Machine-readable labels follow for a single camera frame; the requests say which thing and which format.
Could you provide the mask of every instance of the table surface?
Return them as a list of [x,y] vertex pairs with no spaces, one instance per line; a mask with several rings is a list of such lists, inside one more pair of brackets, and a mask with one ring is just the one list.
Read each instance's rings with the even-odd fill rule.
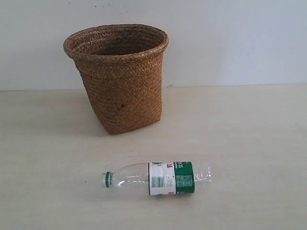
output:
[[[0,229],[307,229],[307,84],[166,88],[160,122],[111,136],[85,91],[0,92]],[[203,161],[211,186],[133,199],[101,173]]]

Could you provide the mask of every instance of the barcode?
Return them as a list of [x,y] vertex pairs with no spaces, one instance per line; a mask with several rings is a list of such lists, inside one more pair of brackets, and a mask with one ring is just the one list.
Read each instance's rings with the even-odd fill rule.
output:
[[160,176],[152,177],[152,188],[163,188],[163,187],[165,187],[164,177]]

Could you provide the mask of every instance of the clear plastic bottle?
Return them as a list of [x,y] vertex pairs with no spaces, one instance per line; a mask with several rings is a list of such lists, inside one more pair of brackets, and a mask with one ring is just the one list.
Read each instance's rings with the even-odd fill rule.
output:
[[190,161],[132,164],[102,176],[103,187],[136,196],[194,193],[211,181],[209,167]]

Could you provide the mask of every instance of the straw basket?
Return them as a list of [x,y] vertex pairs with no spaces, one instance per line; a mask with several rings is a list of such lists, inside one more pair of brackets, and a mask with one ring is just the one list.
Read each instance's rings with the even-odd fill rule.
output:
[[165,32],[140,24],[85,29],[64,42],[80,72],[91,106],[110,134],[148,126],[161,118]]

